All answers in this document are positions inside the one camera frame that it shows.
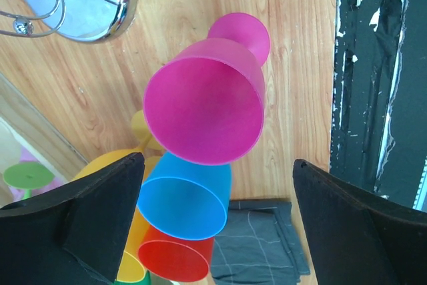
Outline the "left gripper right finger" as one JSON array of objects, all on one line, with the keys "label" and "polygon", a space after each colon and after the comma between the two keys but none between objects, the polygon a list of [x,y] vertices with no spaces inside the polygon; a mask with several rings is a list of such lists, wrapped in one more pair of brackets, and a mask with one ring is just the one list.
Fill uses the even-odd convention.
[{"label": "left gripper right finger", "polygon": [[293,180],[319,284],[426,283],[426,213],[302,159]]}]

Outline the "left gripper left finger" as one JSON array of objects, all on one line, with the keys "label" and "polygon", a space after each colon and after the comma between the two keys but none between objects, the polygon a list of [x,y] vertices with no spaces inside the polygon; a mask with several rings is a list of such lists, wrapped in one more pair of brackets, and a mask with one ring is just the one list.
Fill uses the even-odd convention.
[{"label": "left gripper left finger", "polygon": [[144,172],[132,153],[1,208],[2,284],[113,284]]}]

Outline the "yellow wine glass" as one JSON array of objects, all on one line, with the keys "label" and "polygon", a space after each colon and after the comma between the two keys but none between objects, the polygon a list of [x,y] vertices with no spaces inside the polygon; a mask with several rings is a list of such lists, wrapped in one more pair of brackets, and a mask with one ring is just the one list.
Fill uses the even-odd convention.
[{"label": "yellow wine glass", "polygon": [[125,249],[116,280],[124,283],[139,282],[145,277],[145,267],[139,261],[138,250],[149,228],[149,223],[136,208],[127,236]]},{"label": "yellow wine glass", "polygon": [[98,172],[102,168],[105,168],[132,153],[141,153],[144,155],[145,169],[143,180],[145,180],[157,165],[161,156],[164,154],[165,149],[150,132],[143,110],[139,110],[133,115],[131,119],[131,129],[139,142],[137,147],[115,150],[95,158],[73,178],[73,181]]}]

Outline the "green wine glass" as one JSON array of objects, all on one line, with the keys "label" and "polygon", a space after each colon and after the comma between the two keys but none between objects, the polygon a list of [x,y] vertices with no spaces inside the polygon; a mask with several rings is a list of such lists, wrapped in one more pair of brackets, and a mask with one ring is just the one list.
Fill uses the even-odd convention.
[{"label": "green wine glass", "polygon": [[3,174],[4,182],[13,188],[24,190],[23,199],[31,197],[33,190],[49,185],[55,175],[39,162],[21,162],[8,167]]}]

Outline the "red wine glass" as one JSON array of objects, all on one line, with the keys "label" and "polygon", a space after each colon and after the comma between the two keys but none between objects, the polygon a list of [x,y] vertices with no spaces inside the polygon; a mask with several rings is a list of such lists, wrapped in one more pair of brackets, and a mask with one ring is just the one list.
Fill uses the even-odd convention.
[{"label": "red wine glass", "polygon": [[197,282],[209,274],[214,239],[174,238],[150,226],[137,252],[150,272],[176,282]]}]

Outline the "blue wine glass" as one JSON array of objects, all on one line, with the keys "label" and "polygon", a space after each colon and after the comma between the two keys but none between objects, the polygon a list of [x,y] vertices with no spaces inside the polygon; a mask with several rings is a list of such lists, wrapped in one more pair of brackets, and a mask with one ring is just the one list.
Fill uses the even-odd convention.
[{"label": "blue wine glass", "polygon": [[137,208],[164,234],[205,240],[226,225],[231,190],[229,164],[205,166],[167,152],[142,183]]}]

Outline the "magenta wine glass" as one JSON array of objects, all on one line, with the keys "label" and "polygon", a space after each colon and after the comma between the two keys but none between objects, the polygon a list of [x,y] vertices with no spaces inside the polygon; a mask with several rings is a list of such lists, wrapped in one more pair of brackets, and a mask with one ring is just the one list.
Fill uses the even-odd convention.
[{"label": "magenta wine glass", "polygon": [[202,165],[234,162],[257,144],[264,126],[270,53],[266,26],[228,13],[154,73],[142,101],[154,138],[173,155]]}]

